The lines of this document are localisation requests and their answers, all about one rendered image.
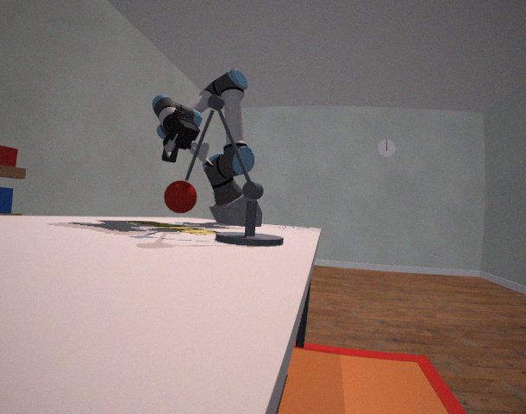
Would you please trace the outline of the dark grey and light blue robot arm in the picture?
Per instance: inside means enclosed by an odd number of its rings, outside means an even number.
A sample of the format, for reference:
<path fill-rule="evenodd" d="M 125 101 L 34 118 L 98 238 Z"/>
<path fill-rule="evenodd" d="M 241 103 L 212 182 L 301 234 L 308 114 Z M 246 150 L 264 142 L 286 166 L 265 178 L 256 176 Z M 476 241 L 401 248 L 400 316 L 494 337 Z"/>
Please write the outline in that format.
<path fill-rule="evenodd" d="M 244 90 L 246 90 L 247 87 L 248 82 L 244 74 L 237 69 L 232 69 L 220 78 L 214 80 L 199 93 L 198 97 L 185 106 L 173 102 L 167 95 L 158 95 L 152 103 L 153 111 L 161 123 L 157 127 L 158 136 L 163 140 L 168 136 L 170 128 L 168 128 L 166 132 L 163 127 L 163 121 L 168 115 L 173 114 L 175 109 L 183 111 L 185 113 L 185 119 L 189 119 L 199 127 L 202 122 L 201 113 L 210 108 L 208 106 L 209 97 L 212 94 L 217 94 L 217 96 L 224 99 L 226 123 L 228 124 L 247 172 L 251 171 L 254 167 L 254 154 L 252 149 L 248 147 L 248 144 L 244 141 L 241 107 L 241 100 L 244 98 Z M 244 173 L 235 156 L 235 151 L 227 132 L 226 142 L 227 144 L 223 147 L 223 153 L 218 153 L 208 158 L 213 164 L 213 167 L 206 166 L 203 163 L 204 171 L 214 191 L 216 205 L 230 203 L 243 194 L 242 189 L 233 177 Z"/>

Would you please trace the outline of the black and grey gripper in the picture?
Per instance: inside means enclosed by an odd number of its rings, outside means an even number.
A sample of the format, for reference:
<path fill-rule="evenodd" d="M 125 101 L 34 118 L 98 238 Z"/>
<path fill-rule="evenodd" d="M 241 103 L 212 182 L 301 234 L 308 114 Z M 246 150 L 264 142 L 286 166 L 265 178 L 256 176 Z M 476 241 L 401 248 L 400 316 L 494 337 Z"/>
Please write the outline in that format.
<path fill-rule="evenodd" d="M 166 154 L 168 158 L 170 158 L 172 154 L 172 149 L 175 147 L 181 148 L 184 150 L 188 148 L 190 149 L 190 153 L 194 154 L 197 148 L 197 143 L 196 142 L 192 143 L 192 141 L 195 141 L 197 139 L 200 129 L 194 122 L 191 122 L 190 120 L 185 119 L 185 113 L 183 111 L 179 111 L 175 109 L 173 114 L 168 115 L 164 119 L 163 127 L 166 132 L 168 128 L 170 128 L 168 131 L 168 133 L 170 134 L 168 134 L 168 136 L 166 136 L 166 138 L 163 140 L 163 146 L 166 150 Z M 206 157 L 209 151 L 209 148 L 210 148 L 210 145 L 207 142 L 201 144 L 197 157 L 206 166 L 213 167 L 213 164 Z"/>

